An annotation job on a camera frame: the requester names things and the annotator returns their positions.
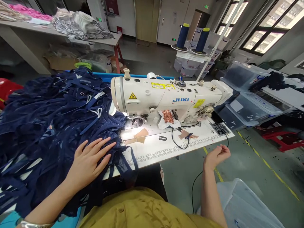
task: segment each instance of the sewing machine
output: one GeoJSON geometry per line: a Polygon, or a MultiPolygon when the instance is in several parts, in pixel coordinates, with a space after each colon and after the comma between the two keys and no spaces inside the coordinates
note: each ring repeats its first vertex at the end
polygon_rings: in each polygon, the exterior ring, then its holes
{"type": "Polygon", "coordinates": [[[171,131],[159,129],[158,111],[172,110],[173,117],[182,126],[191,126],[211,117],[213,107],[223,104],[232,95],[225,83],[212,80],[161,80],[150,78],[115,77],[111,80],[111,93],[117,111],[128,116],[127,126],[121,130],[121,139],[134,138],[134,128],[146,128],[149,135],[171,131]]]}

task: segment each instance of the warning label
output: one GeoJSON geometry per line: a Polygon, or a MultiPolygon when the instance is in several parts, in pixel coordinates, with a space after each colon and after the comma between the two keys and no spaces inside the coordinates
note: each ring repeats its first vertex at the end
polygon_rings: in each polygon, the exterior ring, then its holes
{"type": "Polygon", "coordinates": [[[136,96],[134,95],[134,93],[132,93],[129,99],[137,99],[137,98],[136,98],[136,96]]]}
{"type": "Polygon", "coordinates": [[[198,101],[195,103],[195,105],[194,105],[193,108],[197,108],[198,106],[202,105],[204,102],[205,102],[205,99],[200,99],[200,100],[198,100],[198,101]]]}
{"type": "Polygon", "coordinates": [[[154,82],[151,82],[151,84],[152,84],[153,88],[157,88],[157,89],[175,89],[174,85],[172,85],[172,84],[160,84],[160,83],[154,83],[154,82]]]}

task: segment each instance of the navy fabric strap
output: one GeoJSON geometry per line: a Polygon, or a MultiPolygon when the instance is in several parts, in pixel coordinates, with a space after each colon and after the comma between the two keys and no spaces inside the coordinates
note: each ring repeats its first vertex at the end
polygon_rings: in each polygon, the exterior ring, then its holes
{"type": "MultiPolygon", "coordinates": [[[[76,148],[86,139],[90,143],[111,137],[104,145],[116,142],[108,152],[112,154],[107,165],[110,177],[114,167],[122,177],[130,177],[132,169],[122,154],[127,147],[120,145],[119,137],[126,117],[122,113],[110,116],[111,102],[109,84],[85,67],[28,81],[18,94],[9,96],[0,114],[0,214],[16,204],[19,215],[26,217],[65,179],[76,148]],[[100,92],[105,94],[96,99],[100,92]]],[[[138,169],[132,149],[131,156],[138,169]]],[[[106,171],[78,192],[61,214],[76,216],[87,194],[105,192],[101,183],[106,171]]]]}

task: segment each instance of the red chair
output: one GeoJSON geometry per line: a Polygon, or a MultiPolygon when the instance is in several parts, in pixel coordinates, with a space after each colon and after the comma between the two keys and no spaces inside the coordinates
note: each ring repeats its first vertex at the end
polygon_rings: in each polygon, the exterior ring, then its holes
{"type": "Polygon", "coordinates": [[[271,128],[266,130],[262,137],[266,140],[271,139],[279,144],[281,152],[304,146],[304,131],[292,127],[280,126],[271,128]]]}
{"type": "Polygon", "coordinates": [[[22,89],[23,86],[14,83],[8,79],[0,78],[0,109],[4,109],[4,102],[8,99],[9,95],[15,90],[22,89]]]}

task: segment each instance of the hand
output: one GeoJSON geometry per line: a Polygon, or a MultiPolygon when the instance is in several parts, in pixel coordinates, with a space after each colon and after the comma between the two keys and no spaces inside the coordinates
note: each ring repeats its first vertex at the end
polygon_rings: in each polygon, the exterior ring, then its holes
{"type": "Polygon", "coordinates": [[[214,170],[214,168],[230,157],[230,150],[227,146],[221,145],[217,146],[213,151],[211,151],[204,160],[204,169],[214,170]]]}
{"type": "Polygon", "coordinates": [[[86,147],[85,145],[88,143],[88,140],[85,140],[76,149],[73,164],[63,181],[63,184],[67,186],[73,194],[76,194],[95,180],[109,163],[111,154],[105,156],[101,163],[97,165],[98,161],[116,144],[116,142],[111,143],[100,150],[110,139],[110,137],[104,140],[100,138],[91,142],[86,147]]]}

